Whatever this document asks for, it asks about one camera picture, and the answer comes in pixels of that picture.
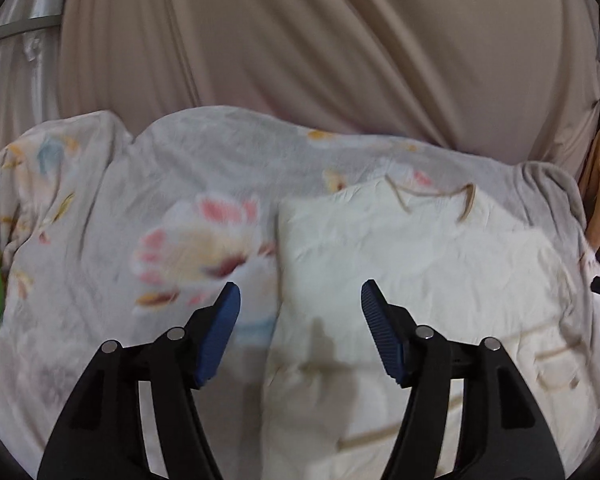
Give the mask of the beige draped curtain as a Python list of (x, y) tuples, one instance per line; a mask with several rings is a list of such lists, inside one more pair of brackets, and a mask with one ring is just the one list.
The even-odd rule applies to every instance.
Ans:
[(139, 133), (238, 106), (576, 174), (597, 47), (594, 0), (66, 0), (59, 108)]

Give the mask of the cream quilted jacket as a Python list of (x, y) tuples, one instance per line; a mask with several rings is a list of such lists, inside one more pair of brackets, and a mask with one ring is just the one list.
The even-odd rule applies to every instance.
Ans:
[(375, 281), (451, 340), (498, 338), (530, 387), (566, 471), (598, 402), (580, 290), (544, 233), (475, 185), (414, 194), (388, 179), (285, 200), (282, 306), (263, 388), (267, 479), (376, 479), (408, 394), (385, 373), (361, 308)]

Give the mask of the silver satin curtain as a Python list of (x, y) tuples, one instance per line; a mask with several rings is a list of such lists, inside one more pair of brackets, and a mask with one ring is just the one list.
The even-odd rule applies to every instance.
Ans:
[(0, 151), (30, 128), (60, 117), (58, 58), (66, 0), (0, 5)]

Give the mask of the grey floral blanket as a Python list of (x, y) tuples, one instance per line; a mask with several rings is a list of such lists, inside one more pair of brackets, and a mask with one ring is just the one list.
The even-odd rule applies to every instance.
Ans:
[(583, 462), (600, 436), (600, 296), (590, 289), (600, 266), (573, 178), (547, 162), (508, 166), (230, 107), (184, 110), (138, 136), (115, 114), (97, 112), (46, 122), (0, 151), (6, 448), (35, 474), (102, 342), (153, 341), (231, 282), (242, 293), (240, 315), (219, 373), (196, 401), (224, 476), (266, 479), (263, 388), (282, 306), (280, 205), (380, 179), (424, 195), (475, 185), (552, 243), (580, 290), (598, 402)]

